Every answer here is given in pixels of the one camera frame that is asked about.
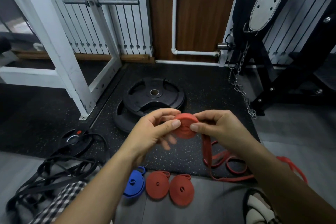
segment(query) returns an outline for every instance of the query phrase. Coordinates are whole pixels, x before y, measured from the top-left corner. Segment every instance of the fingernail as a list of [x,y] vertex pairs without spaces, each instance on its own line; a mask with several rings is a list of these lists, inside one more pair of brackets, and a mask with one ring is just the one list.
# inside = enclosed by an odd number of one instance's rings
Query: fingernail
[[179,126],[181,126],[181,121],[180,120],[173,120],[172,126],[173,126],[173,128],[178,128]]
[[192,131],[194,131],[194,132],[197,132],[197,130],[198,130],[198,126],[195,125],[195,124],[191,124],[191,125],[190,125],[190,129],[191,129]]

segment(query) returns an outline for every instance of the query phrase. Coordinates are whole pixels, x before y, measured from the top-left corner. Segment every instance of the wooden door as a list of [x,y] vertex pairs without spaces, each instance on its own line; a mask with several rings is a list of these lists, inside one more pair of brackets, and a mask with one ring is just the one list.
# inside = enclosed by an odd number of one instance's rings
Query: wooden door
[[[157,60],[216,62],[218,58],[173,55],[172,1],[149,0],[154,57]],[[223,41],[233,0],[177,0],[176,49],[213,52]]]

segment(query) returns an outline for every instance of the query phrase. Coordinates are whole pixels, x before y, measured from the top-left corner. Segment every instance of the left hand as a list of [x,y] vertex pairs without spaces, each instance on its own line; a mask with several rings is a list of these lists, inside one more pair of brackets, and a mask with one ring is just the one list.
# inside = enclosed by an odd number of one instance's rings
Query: left hand
[[168,141],[176,144],[176,139],[170,132],[181,126],[181,121],[174,120],[174,117],[180,113],[176,109],[161,108],[143,116],[132,129],[120,150],[131,154],[135,158],[136,165],[141,163],[146,153],[157,142],[160,142],[165,150],[170,150]]

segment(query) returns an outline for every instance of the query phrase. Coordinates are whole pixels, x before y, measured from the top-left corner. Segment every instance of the forearm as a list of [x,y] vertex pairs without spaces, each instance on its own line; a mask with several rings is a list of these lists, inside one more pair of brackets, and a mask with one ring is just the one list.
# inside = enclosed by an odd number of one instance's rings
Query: forearm
[[335,209],[265,147],[252,143],[242,158],[284,223],[331,223]]
[[130,154],[119,150],[55,223],[110,223],[132,171],[133,161]]

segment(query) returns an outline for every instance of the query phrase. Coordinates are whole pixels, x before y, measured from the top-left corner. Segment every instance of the red resistance band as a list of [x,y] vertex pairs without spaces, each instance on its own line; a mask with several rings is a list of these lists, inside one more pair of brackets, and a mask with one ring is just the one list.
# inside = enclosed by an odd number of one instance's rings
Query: red resistance band
[[[181,126],[174,130],[174,133],[183,139],[190,139],[196,135],[196,132],[190,130],[190,125],[193,123],[199,122],[197,118],[189,113],[181,113],[179,115],[176,115],[174,119],[181,121]],[[242,171],[234,171],[230,165],[230,161],[239,161],[243,162],[243,160],[237,158],[233,154],[231,154],[228,150],[222,151],[219,154],[216,154],[215,156],[212,155],[212,146],[214,144],[218,143],[217,141],[214,141],[211,143],[211,139],[208,135],[202,134],[202,151],[203,151],[203,161],[206,164],[206,166],[209,168],[210,176],[212,179],[216,181],[221,182],[239,182],[244,181],[247,179],[254,178],[254,175],[245,175],[235,178],[215,178],[212,176],[211,169],[220,166],[225,162],[227,169],[235,174],[235,175],[242,175],[247,171],[247,165],[245,165],[245,168]],[[306,176],[303,174],[303,172],[294,164],[292,161],[287,157],[277,157],[280,161],[287,163],[290,169],[294,172],[298,172],[298,174],[302,177],[303,181],[305,183],[308,183]],[[216,164],[212,164],[213,160],[219,160]]]
[[178,206],[187,206],[194,199],[191,175],[176,175],[169,184],[170,172],[154,171],[146,179],[146,192],[154,200],[164,198],[169,191],[172,201]]

